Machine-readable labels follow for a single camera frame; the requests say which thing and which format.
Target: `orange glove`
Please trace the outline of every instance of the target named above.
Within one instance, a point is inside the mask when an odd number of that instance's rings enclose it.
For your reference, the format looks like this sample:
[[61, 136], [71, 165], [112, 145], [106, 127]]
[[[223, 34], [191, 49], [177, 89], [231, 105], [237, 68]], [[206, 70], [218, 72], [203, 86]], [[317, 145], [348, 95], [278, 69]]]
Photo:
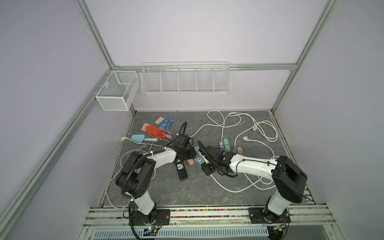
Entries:
[[154, 125], [147, 126], [145, 130], [151, 137], [157, 137], [158, 139], [165, 139], [167, 134], [167, 131], [160, 130], [158, 127]]

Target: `white mesh basket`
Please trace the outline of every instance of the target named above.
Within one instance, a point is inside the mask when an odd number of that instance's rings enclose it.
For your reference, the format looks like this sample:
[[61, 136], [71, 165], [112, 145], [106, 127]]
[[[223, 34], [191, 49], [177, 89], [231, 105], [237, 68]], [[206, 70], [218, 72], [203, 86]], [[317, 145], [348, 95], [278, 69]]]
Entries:
[[112, 71], [96, 95], [101, 107], [107, 111], [129, 111], [139, 88], [135, 71]]
[[147, 67], [141, 74], [144, 94], [230, 93], [229, 65]]

